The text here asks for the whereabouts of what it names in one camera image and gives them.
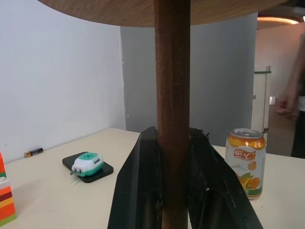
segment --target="ceiling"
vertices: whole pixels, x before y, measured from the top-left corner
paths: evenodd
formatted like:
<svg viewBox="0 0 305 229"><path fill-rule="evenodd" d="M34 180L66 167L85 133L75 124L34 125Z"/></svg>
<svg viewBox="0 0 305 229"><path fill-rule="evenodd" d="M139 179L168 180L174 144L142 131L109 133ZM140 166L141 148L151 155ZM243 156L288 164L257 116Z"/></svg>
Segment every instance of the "ceiling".
<svg viewBox="0 0 305 229"><path fill-rule="evenodd" d="M304 22L303 16L305 16L305 0L289 0L281 5L258 12L258 17L280 17L298 22ZM257 29L260 30L282 25L287 25L287 23L258 21Z"/></svg>

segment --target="ceiling light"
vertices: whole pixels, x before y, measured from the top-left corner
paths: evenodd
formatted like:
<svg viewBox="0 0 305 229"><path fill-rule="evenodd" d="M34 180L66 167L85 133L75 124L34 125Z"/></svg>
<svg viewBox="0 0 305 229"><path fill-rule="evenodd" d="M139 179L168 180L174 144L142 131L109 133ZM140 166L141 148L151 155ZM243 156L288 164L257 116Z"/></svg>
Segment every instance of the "ceiling light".
<svg viewBox="0 0 305 229"><path fill-rule="evenodd" d="M298 24L298 21L287 19L287 18L275 18L275 17L258 17L258 21L273 21L273 22L281 22L281 23L287 23L287 24Z"/></svg>

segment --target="person's hand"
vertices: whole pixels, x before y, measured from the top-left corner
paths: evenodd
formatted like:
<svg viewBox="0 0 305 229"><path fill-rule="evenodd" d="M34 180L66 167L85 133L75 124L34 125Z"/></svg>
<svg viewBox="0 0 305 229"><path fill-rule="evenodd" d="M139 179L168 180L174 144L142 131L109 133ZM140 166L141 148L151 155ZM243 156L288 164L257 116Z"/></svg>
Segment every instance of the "person's hand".
<svg viewBox="0 0 305 229"><path fill-rule="evenodd" d="M288 118L295 117L295 109L298 105L299 88L297 85L289 86L278 98L275 110Z"/></svg>

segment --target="wooden pole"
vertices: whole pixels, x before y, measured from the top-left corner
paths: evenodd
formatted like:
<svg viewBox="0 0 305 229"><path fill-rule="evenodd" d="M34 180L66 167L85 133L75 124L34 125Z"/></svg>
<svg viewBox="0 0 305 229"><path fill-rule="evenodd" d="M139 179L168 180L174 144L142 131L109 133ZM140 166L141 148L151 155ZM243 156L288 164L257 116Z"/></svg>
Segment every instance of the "wooden pole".
<svg viewBox="0 0 305 229"><path fill-rule="evenodd" d="M162 229L187 228L190 113L190 0L154 0Z"/></svg>

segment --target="orange fruit graphic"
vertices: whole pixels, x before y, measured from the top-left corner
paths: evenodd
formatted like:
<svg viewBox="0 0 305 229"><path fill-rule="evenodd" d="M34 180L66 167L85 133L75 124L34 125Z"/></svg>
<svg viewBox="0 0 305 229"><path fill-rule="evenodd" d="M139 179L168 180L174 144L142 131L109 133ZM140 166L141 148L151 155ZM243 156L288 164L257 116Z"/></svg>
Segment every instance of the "orange fruit graphic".
<svg viewBox="0 0 305 229"><path fill-rule="evenodd" d="M258 177L255 177L248 181L249 188L255 189L259 186L261 180Z"/></svg>
<svg viewBox="0 0 305 229"><path fill-rule="evenodd" d="M248 169L249 170L255 170L256 169L256 162L251 162L250 164L248 164Z"/></svg>

